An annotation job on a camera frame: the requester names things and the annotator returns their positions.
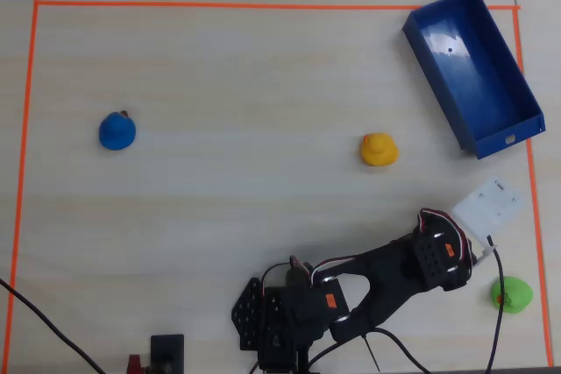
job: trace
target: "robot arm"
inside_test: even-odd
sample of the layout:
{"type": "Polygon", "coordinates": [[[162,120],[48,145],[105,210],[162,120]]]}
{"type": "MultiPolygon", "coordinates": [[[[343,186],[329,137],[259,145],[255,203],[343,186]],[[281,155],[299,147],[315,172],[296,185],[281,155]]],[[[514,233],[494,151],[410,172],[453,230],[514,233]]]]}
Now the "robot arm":
{"type": "Polygon", "coordinates": [[[318,266],[311,278],[311,266],[292,261],[285,286],[265,288],[263,299],[255,300],[262,285],[252,279],[232,309],[240,348],[257,350],[262,370],[295,370],[297,354],[298,372],[307,372],[307,366],[301,369],[308,349],[326,330],[338,343],[365,335],[417,293],[465,285],[475,256],[471,242],[447,214],[423,208],[410,234],[325,270],[318,266]],[[370,283],[351,311],[337,280],[344,273],[370,283]]]}
{"type": "Polygon", "coordinates": [[[362,302],[331,323],[333,340],[348,342],[365,335],[417,293],[437,286],[450,291],[471,277],[475,257],[458,225],[444,212],[432,209],[422,209],[418,221],[411,234],[315,274],[315,279],[362,275],[370,283],[362,302]]]}

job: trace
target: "black metal plate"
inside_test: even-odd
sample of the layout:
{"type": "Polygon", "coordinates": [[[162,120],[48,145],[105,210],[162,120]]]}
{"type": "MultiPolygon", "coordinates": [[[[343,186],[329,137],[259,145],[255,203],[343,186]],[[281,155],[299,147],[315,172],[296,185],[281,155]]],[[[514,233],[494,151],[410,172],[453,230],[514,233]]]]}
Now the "black metal plate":
{"type": "Polygon", "coordinates": [[[231,320],[238,330],[239,348],[257,350],[261,321],[261,281],[258,278],[251,278],[247,283],[231,310],[231,320]]]}

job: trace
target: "wire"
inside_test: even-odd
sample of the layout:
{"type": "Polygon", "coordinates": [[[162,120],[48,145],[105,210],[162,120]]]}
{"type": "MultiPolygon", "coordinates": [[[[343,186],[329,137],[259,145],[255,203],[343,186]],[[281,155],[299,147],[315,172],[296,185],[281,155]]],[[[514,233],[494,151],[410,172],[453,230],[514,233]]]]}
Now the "wire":
{"type": "MultiPolygon", "coordinates": [[[[491,247],[494,246],[493,239],[491,236],[487,237],[487,241],[491,247]]],[[[499,333],[501,331],[501,321],[502,321],[502,313],[505,307],[505,277],[502,272],[502,263],[501,258],[499,257],[499,252],[495,248],[493,250],[494,258],[497,260],[497,266],[499,266],[499,283],[501,284],[501,302],[499,303],[499,316],[497,317],[497,325],[494,328],[494,338],[493,338],[493,347],[491,348],[491,356],[489,357],[489,363],[487,364],[487,369],[485,370],[486,374],[491,372],[493,368],[494,362],[494,354],[497,351],[497,344],[499,343],[499,333]]]]}
{"type": "Polygon", "coordinates": [[[97,365],[97,363],[89,357],[83,350],[81,350],[74,342],[68,339],[60,330],[57,329],[53,323],[46,318],[46,316],[41,313],[41,311],[36,308],[26,297],[24,297],[21,293],[16,291],[10,285],[8,285],[3,279],[0,279],[0,285],[6,288],[10,293],[15,296],[18,300],[26,304],[66,345],[72,348],[79,356],[81,356],[96,372],[99,374],[105,374],[105,371],[97,365]]]}
{"type": "Polygon", "coordinates": [[[258,367],[258,366],[259,366],[259,361],[257,361],[257,362],[253,365],[252,369],[249,371],[249,374],[253,374],[253,373],[255,372],[255,370],[257,370],[257,367],[258,367]]]}
{"type": "Polygon", "coordinates": [[[308,370],[311,368],[311,366],[316,363],[320,358],[323,358],[324,356],[326,356],[327,354],[329,354],[332,350],[335,350],[337,348],[340,348],[341,346],[345,345],[346,342],[341,342],[341,343],[333,343],[331,346],[329,346],[329,348],[325,348],[324,350],[322,350],[319,354],[317,354],[316,356],[314,356],[312,358],[312,360],[308,363],[308,370]]]}
{"type": "Polygon", "coordinates": [[[311,286],[314,285],[314,275],[316,274],[317,270],[325,265],[328,265],[329,263],[336,263],[336,262],[341,262],[343,260],[351,260],[353,258],[355,258],[357,255],[352,255],[352,256],[342,256],[340,258],[328,258],[327,260],[324,260],[323,262],[319,263],[314,270],[312,271],[311,276],[309,277],[309,283],[311,284],[311,286]]]}
{"type": "Polygon", "coordinates": [[[261,277],[261,298],[265,297],[265,276],[275,267],[279,267],[279,266],[283,266],[283,265],[290,265],[290,263],[286,262],[286,263],[277,263],[276,265],[272,265],[271,267],[269,267],[265,273],[263,273],[263,276],[261,277]]]}
{"type": "Polygon", "coordinates": [[[370,348],[370,343],[368,343],[368,339],[366,339],[366,335],[363,335],[362,338],[365,340],[366,346],[368,347],[368,352],[370,352],[370,356],[374,360],[374,363],[376,364],[376,368],[378,369],[378,372],[381,372],[380,367],[378,365],[378,361],[376,361],[376,358],[374,357],[374,353],[372,352],[372,348],[370,348]]]}
{"type": "Polygon", "coordinates": [[[422,372],[424,372],[424,374],[430,374],[430,371],[427,370],[426,368],[424,368],[412,355],[411,353],[408,351],[408,349],[405,347],[405,345],[397,338],[397,336],[395,336],[392,332],[388,332],[387,330],[385,330],[384,328],[373,328],[372,329],[373,332],[375,333],[382,333],[383,335],[386,335],[387,337],[389,337],[392,341],[395,342],[395,344],[397,346],[400,347],[401,352],[403,352],[405,354],[405,356],[408,358],[409,361],[411,361],[415,367],[417,367],[419,370],[421,370],[422,372]]]}

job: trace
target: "blue box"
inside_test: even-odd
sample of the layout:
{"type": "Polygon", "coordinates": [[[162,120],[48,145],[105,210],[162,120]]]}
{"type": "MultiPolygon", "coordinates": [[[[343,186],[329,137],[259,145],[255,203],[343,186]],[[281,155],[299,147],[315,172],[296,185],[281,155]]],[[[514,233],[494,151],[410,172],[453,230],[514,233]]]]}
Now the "blue box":
{"type": "Polygon", "coordinates": [[[483,0],[428,4],[409,14],[403,31],[463,150],[482,159],[545,131],[483,0]]]}

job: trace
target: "orange tape line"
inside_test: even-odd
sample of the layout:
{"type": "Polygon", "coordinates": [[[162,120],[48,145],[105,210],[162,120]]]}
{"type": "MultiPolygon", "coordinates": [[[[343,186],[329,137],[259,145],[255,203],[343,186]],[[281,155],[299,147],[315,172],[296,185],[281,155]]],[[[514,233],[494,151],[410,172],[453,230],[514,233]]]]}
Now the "orange tape line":
{"type": "MultiPolygon", "coordinates": [[[[35,39],[37,36],[37,16],[39,2],[33,1],[32,32],[29,39],[29,54],[27,56],[27,79],[25,81],[24,118],[21,128],[21,145],[19,148],[19,176],[18,198],[16,202],[16,221],[14,222],[14,242],[11,251],[10,286],[16,287],[18,271],[19,227],[21,225],[21,210],[24,199],[25,151],[27,148],[27,126],[29,123],[29,105],[32,95],[33,58],[35,56],[35,39]]],[[[2,359],[2,374],[8,373],[8,358],[10,356],[11,322],[14,311],[14,296],[8,294],[8,312],[6,314],[6,330],[4,334],[4,357],[2,359]]]]}
{"type": "MultiPolygon", "coordinates": [[[[518,22],[518,10],[512,10],[512,20],[515,26],[515,43],[516,43],[516,61],[520,70],[524,72],[524,64],[522,62],[522,43],[520,42],[520,24],[518,22]]],[[[551,343],[550,333],[550,311],[548,308],[547,285],[545,283],[545,264],[543,259],[543,243],[542,243],[542,224],[540,223],[540,208],[537,202],[537,185],[536,185],[536,169],[534,167],[534,153],[532,151],[532,140],[526,140],[526,153],[528,154],[528,170],[529,185],[532,193],[532,209],[534,210],[534,228],[536,231],[536,251],[537,251],[537,270],[540,277],[540,298],[542,301],[542,319],[543,319],[543,339],[545,341],[545,354],[547,356],[547,364],[553,367],[553,346],[551,343]]]]}
{"type": "MultiPolygon", "coordinates": [[[[96,1],[96,0],[39,0],[41,5],[50,6],[149,6],[165,8],[217,8],[217,9],[277,9],[300,11],[412,11],[420,4],[228,4],[213,2],[136,2],[136,1],[96,1]]],[[[513,11],[520,9],[516,4],[495,4],[491,10],[513,11]]]]}
{"type": "MultiPolygon", "coordinates": [[[[24,116],[21,130],[21,145],[19,150],[19,174],[18,174],[18,196],[16,202],[16,219],[14,222],[14,240],[11,254],[10,285],[16,286],[18,272],[19,233],[21,226],[21,214],[24,196],[25,181],[25,153],[27,150],[27,130],[29,123],[29,109],[32,93],[33,62],[35,57],[35,40],[37,38],[37,21],[40,5],[51,6],[146,6],[146,7],[185,7],[185,8],[222,8],[222,9],[270,9],[270,10],[304,10],[304,11],[411,11],[418,9],[421,5],[389,4],[389,5],[348,5],[348,4],[228,4],[208,2],[105,2],[105,1],[73,1],[73,0],[33,0],[32,28],[29,41],[29,53],[27,57],[27,77],[25,81],[24,116]]],[[[497,4],[488,6],[490,10],[512,11],[515,24],[516,57],[519,66],[522,67],[522,49],[520,44],[520,33],[518,28],[519,5],[497,4]]],[[[536,242],[538,254],[538,267],[540,271],[540,291],[542,294],[543,332],[545,336],[548,365],[553,366],[553,355],[551,352],[551,339],[549,328],[549,316],[547,308],[547,289],[543,269],[543,247],[537,206],[536,177],[534,173],[534,160],[532,158],[531,142],[527,140],[528,162],[530,173],[530,185],[532,190],[532,204],[534,207],[534,222],[536,225],[536,242]]],[[[8,295],[8,311],[6,314],[6,329],[4,334],[4,357],[2,361],[2,374],[8,372],[8,359],[10,356],[11,326],[13,319],[14,296],[8,295]]]]}

